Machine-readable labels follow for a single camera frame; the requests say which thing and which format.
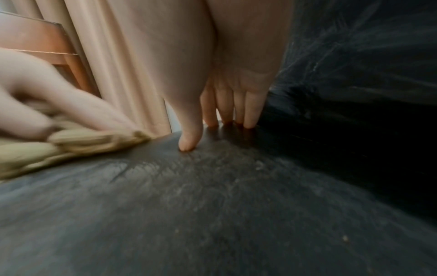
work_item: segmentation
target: wooden chair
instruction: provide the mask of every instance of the wooden chair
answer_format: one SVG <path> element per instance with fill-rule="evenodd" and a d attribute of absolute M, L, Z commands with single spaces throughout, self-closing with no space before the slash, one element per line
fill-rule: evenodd
<path fill-rule="evenodd" d="M 61 24 L 0 11 L 0 47 L 46 60 L 77 88 L 100 96 Z"/>

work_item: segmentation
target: dark surface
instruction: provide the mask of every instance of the dark surface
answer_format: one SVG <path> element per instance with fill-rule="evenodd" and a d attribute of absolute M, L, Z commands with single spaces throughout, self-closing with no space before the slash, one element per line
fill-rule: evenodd
<path fill-rule="evenodd" d="M 296 0 L 259 124 L 435 174 L 436 49 L 435 0 Z"/>
<path fill-rule="evenodd" d="M 0 275 L 437 275 L 435 180 L 261 129 L 177 141 L 0 185 Z"/>

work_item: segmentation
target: cloth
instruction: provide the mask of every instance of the cloth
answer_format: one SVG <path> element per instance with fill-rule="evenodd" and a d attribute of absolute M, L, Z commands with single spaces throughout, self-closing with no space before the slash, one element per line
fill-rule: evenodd
<path fill-rule="evenodd" d="M 0 180 L 73 158 L 117 151 L 150 140 L 141 131 L 92 130 L 74 122 L 45 102 L 34 101 L 27 105 L 51 117 L 56 131 L 43 142 L 0 136 Z"/>

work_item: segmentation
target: hand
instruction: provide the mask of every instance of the hand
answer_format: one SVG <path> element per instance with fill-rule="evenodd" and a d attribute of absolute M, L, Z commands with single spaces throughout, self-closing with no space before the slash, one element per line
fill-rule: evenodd
<path fill-rule="evenodd" d="M 44 60 L 0 48 L 0 131 L 45 140 L 53 121 L 17 99 L 44 100 L 73 120 L 96 130 L 137 130 L 135 124 L 104 100 L 76 89 Z"/>
<path fill-rule="evenodd" d="M 292 0 L 110 0 L 192 150 L 208 126 L 255 127 L 287 43 Z"/>

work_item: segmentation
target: beige curtain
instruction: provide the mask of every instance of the beige curtain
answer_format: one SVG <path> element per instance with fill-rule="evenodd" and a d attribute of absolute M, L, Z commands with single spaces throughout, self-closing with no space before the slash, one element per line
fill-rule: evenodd
<path fill-rule="evenodd" d="M 61 23 L 102 98 L 147 133 L 171 132 L 163 99 L 157 95 L 106 0 L 12 0 L 20 15 Z"/>

